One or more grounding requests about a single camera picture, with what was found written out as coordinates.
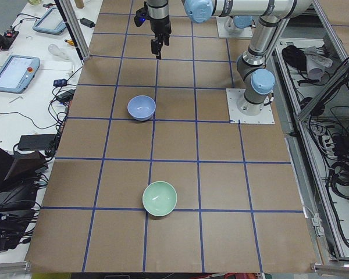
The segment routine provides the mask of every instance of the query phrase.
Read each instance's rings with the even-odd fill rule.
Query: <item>blue bowl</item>
[[[149,96],[136,96],[128,103],[129,114],[138,121],[149,120],[155,112],[156,105]]]

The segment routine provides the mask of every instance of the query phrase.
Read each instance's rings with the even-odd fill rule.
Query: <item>gray floor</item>
[[[0,0],[0,34],[3,34],[15,21],[27,0]]]

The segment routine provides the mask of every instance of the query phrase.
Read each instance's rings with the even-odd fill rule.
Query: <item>blue joint cap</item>
[[[256,93],[267,95],[273,90],[275,84],[274,75],[266,69],[258,69],[252,73],[251,85]]]
[[[195,23],[209,20],[213,13],[211,0],[186,0],[184,7],[187,16]]]
[[[233,23],[235,27],[244,29],[252,25],[252,16],[235,16],[233,18]]]

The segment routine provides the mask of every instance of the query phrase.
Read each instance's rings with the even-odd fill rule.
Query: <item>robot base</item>
[[[245,29],[237,33],[229,33],[225,29],[225,22],[227,20],[227,17],[217,17],[216,20],[219,38],[235,38],[242,40],[250,40],[252,38],[253,33],[250,27],[246,27]]]
[[[229,117],[231,124],[275,124],[272,108],[270,105],[264,106],[260,114],[248,116],[243,114],[237,107],[237,102],[243,98],[245,89],[226,89],[227,106],[229,107]]]

